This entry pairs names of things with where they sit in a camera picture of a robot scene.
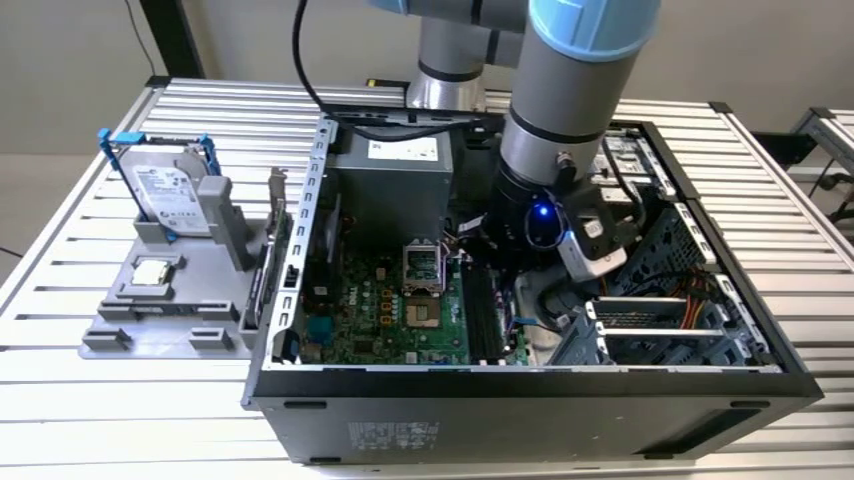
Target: blue robot arm cap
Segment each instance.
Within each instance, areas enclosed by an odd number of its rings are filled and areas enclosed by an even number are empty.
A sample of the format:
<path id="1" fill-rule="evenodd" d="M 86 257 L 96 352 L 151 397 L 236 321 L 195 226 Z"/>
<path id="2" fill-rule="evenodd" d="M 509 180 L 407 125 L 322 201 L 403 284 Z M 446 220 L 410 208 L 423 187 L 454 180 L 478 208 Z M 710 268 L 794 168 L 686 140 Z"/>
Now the blue robot arm cap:
<path id="1" fill-rule="evenodd" d="M 637 53 L 655 31 L 661 0 L 530 0 L 531 25 L 567 57 L 611 62 Z"/>
<path id="2" fill-rule="evenodd" d="M 403 15 L 410 13 L 410 2 L 407 0 L 368 0 L 368 3 L 387 12 L 402 13 Z"/>

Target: yellow wire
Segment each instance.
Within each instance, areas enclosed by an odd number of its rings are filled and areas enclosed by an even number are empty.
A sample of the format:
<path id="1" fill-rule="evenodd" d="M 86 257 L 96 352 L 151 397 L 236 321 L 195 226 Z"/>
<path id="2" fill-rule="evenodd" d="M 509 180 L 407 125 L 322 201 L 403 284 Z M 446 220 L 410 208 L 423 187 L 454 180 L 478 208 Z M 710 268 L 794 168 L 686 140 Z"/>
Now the yellow wire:
<path id="1" fill-rule="evenodd" d="M 703 311 L 703 307 L 706 306 L 706 300 L 703 300 L 697 308 L 697 312 L 694 312 L 694 318 L 691 319 L 691 326 L 689 329 L 694 329 L 697 327 L 697 320 L 699 319 L 699 312 Z"/>
<path id="2" fill-rule="evenodd" d="M 682 316 L 682 323 L 679 323 L 679 329 L 683 329 L 687 327 L 690 313 L 691 313 L 691 297 L 687 298 L 687 301 L 685 303 L 685 315 Z"/>

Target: black plastic mount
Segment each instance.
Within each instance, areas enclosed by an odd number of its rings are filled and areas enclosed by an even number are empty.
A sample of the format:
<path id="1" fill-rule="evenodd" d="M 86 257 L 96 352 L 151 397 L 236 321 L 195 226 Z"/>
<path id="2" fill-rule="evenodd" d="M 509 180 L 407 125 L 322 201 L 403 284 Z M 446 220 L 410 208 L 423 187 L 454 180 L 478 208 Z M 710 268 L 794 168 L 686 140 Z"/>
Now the black plastic mount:
<path id="1" fill-rule="evenodd" d="M 762 148 L 786 169 L 803 161 L 815 149 L 815 140 L 806 133 L 750 132 Z"/>
<path id="2" fill-rule="evenodd" d="M 388 88 L 400 88 L 403 89 L 403 98 L 406 99 L 406 95 L 410 91 L 410 85 L 412 82 L 404 82 L 402 80 L 386 80 L 383 78 L 368 78 L 364 81 L 366 87 L 388 87 Z"/>
<path id="3" fill-rule="evenodd" d="M 811 107 L 810 112 L 813 112 L 818 118 L 826 118 L 829 120 L 837 118 L 837 115 L 826 107 Z"/>
<path id="4" fill-rule="evenodd" d="M 168 75 L 152 75 L 146 80 L 146 86 L 150 88 L 166 88 L 172 83 L 172 77 Z"/>
<path id="5" fill-rule="evenodd" d="M 734 113 L 733 108 L 726 102 L 709 102 L 709 106 L 717 113 Z"/>

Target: green circuit board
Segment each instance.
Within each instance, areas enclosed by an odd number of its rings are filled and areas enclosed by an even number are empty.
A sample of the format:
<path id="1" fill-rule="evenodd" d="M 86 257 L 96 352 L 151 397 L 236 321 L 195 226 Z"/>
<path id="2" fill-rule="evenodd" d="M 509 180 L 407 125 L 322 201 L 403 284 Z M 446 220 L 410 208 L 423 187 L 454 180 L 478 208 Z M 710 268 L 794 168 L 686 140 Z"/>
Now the green circuit board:
<path id="1" fill-rule="evenodd" d="M 319 346 L 306 340 L 303 361 L 339 365 L 470 365 L 457 259 L 447 263 L 446 290 L 439 298 L 402 294 L 400 256 L 346 255 L 342 273 L 340 298 L 330 315 L 331 341 Z M 522 334 L 519 342 L 525 344 Z M 506 361 L 526 365 L 525 348 Z"/>

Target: black cable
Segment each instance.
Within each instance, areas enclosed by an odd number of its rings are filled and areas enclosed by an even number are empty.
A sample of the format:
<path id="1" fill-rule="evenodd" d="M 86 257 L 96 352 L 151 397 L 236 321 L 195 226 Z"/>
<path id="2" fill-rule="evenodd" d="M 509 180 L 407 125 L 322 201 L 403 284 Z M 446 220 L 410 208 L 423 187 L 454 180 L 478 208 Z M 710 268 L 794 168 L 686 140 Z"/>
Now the black cable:
<path id="1" fill-rule="evenodd" d="M 124 0 L 124 6 L 128 7 L 128 16 L 131 17 L 131 26 L 134 27 L 134 34 L 136 35 L 139 48 L 143 49 L 143 53 L 146 54 L 146 59 L 148 60 L 148 66 L 151 67 L 151 75 L 155 76 L 158 74 L 155 71 L 155 62 L 151 60 L 151 55 L 148 55 L 148 49 L 146 48 L 146 44 L 143 43 L 143 37 L 140 37 L 139 35 L 139 29 L 136 28 L 136 19 L 134 18 L 134 9 L 131 8 L 131 2 L 128 0 Z"/>
<path id="2" fill-rule="evenodd" d="M 547 332 L 557 333 L 558 335 L 561 335 L 561 330 L 559 330 L 559 329 L 557 329 L 557 328 L 551 328 L 551 327 L 547 327 L 547 326 L 546 326 L 546 325 L 543 325 L 542 323 L 519 323 L 519 322 L 513 322 L 513 324 L 514 324 L 514 325 L 521 325 L 521 326 L 523 326 L 523 327 L 539 327 L 539 328 L 542 328 L 543 330 L 546 330 Z"/>
<path id="3" fill-rule="evenodd" d="M 810 194 L 807 195 L 807 197 L 813 198 L 813 194 L 815 193 L 818 184 L 821 183 L 822 178 L 825 178 L 825 175 L 827 174 L 827 170 L 830 170 L 830 165 L 833 165 L 833 162 L 834 162 L 834 159 L 831 158 L 830 161 L 827 162 L 827 165 L 825 165 L 825 170 L 822 170 L 822 174 L 815 179 L 815 183 L 813 184 L 813 188 L 810 188 Z"/>
<path id="4" fill-rule="evenodd" d="M 303 57 L 300 54 L 300 34 L 303 30 L 303 17 L 306 16 L 306 7 L 308 5 L 308 0 L 300 0 L 296 5 L 296 14 L 294 15 L 294 28 L 291 30 L 291 56 L 294 57 L 294 68 L 296 69 L 296 76 L 299 77 L 299 82 L 303 84 L 303 88 L 306 89 L 306 93 L 318 104 L 318 108 L 320 112 L 326 114 L 326 116 L 338 122 L 339 126 L 350 130 L 352 133 L 359 135 L 368 140 L 374 140 L 378 142 L 404 142 L 407 140 L 414 140 L 416 138 L 427 137 L 430 135 L 435 135 L 437 133 L 447 132 L 449 130 L 457 130 L 462 128 L 471 127 L 483 127 L 490 122 L 495 122 L 495 119 L 485 119 L 485 120 L 471 120 L 467 122 L 457 122 L 449 123 L 446 125 L 438 125 L 435 127 L 425 127 L 419 129 L 416 132 L 404 133 L 402 135 L 378 135 L 371 133 L 355 126 L 350 122 L 350 120 L 344 119 L 339 115 L 332 112 L 332 109 L 320 99 L 315 88 L 311 86 L 308 82 L 308 77 L 306 76 L 306 69 L 303 67 Z"/>
<path id="5" fill-rule="evenodd" d="M 597 295 L 585 291 L 585 289 L 581 287 L 581 285 L 578 285 L 573 281 L 569 275 L 561 277 L 558 280 L 555 280 L 549 285 L 546 285 L 546 287 L 537 294 L 537 308 L 538 308 L 538 316 L 541 317 L 541 320 L 543 320 L 543 322 L 547 324 L 547 327 L 553 329 L 561 328 L 557 321 L 558 317 L 561 317 L 561 313 L 554 312 L 546 305 L 549 297 L 553 294 L 557 294 L 558 301 L 561 302 L 563 307 L 567 309 L 567 311 L 573 310 L 570 306 L 566 304 L 566 302 L 563 301 L 563 297 L 561 296 L 559 290 L 565 287 L 570 290 L 570 292 L 578 297 L 578 299 L 582 302 L 586 302 L 587 300 L 597 298 Z"/>
<path id="6" fill-rule="evenodd" d="M 6 248 L 6 247 L 0 247 L 0 252 L 3 252 L 3 253 L 8 253 L 8 254 L 10 254 L 10 255 L 12 255 L 14 257 L 24 258 L 24 256 L 23 256 L 20 253 L 18 253 L 15 250 L 10 250 L 10 249 L 8 249 L 8 248 Z"/>
<path id="7" fill-rule="evenodd" d="M 627 297 L 629 295 L 633 295 L 635 293 L 635 291 L 638 290 L 638 287 L 641 287 L 643 284 L 650 283 L 653 280 L 658 280 L 662 278 L 698 278 L 702 280 L 706 280 L 709 278 L 709 274 L 705 272 L 691 272 L 691 271 L 683 271 L 683 272 L 662 272 L 662 273 L 657 273 L 655 275 L 650 275 L 649 277 L 646 277 L 643 280 L 641 280 L 639 282 L 635 283 L 635 285 L 623 292 L 623 297 Z"/>
<path id="8" fill-rule="evenodd" d="M 635 292 L 633 296 L 643 297 L 650 293 L 658 293 L 662 297 L 667 295 L 667 291 L 662 287 L 659 287 L 658 285 L 653 285 L 651 287 L 646 287 L 643 290 Z"/>
<path id="9" fill-rule="evenodd" d="M 623 190 L 626 196 L 631 199 L 631 204 L 634 207 L 633 216 L 635 217 L 635 225 L 639 231 L 643 227 L 643 224 L 646 223 L 646 207 L 643 206 L 643 201 L 641 200 L 641 196 L 637 195 L 635 191 L 629 187 L 629 183 L 626 183 L 623 172 L 619 171 L 617 160 L 614 160 L 614 154 L 611 153 L 609 142 L 606 140 L 602 141 L 602 150 L 605 151 L 605 158 L 609 161 L 611 170 L 614 170 L 614 178 L 617 178 L 619 188 Z"/>

